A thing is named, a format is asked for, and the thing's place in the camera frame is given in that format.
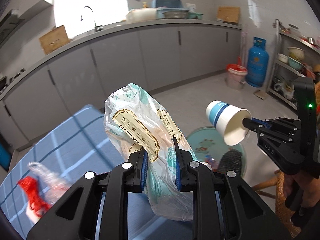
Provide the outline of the right hand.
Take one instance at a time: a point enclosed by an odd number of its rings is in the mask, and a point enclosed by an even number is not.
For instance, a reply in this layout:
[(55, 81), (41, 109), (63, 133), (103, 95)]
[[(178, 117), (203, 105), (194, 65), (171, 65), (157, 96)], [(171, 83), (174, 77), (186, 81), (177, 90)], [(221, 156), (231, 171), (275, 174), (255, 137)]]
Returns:
[(288, 198), (293, 193), (293, 186), (297, 183), (303, 191), (301, 208), (291, 217), (296, 225), (306, 224), (310, 221), (319, 220), (319, 179), (306, 172), (295, 175), (284, 175), (283, 194)]

